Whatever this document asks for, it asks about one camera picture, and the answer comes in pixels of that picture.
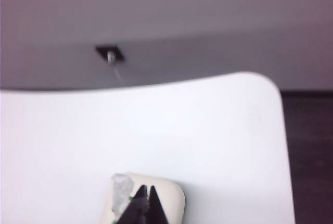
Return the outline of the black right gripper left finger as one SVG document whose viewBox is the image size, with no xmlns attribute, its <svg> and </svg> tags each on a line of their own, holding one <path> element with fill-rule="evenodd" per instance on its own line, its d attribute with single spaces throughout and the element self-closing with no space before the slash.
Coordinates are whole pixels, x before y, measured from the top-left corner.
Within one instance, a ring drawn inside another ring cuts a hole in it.
<svg viewBox="0 0 333 224">
<path fill-rule="evenodd" d="M 147 223 L 146 214 L 149 209 L 147 186 L 141 185 L 129 205 L 118 219 L 117 224 Z"/>
</svg>

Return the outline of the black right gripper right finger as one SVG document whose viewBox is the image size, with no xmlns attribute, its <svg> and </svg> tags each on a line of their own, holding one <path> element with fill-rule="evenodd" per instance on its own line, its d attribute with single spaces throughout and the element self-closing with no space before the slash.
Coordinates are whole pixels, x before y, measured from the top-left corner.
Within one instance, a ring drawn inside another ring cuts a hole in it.
<svg viewBox="0 0 333 224">
<path fill-rule="evenodd" d="M 149 224 L 168 224 L 168 219 L 159 200 L 156 188 L 151 186 L 149 192 L 149 209 L 148 209 Z"/>
</svg>

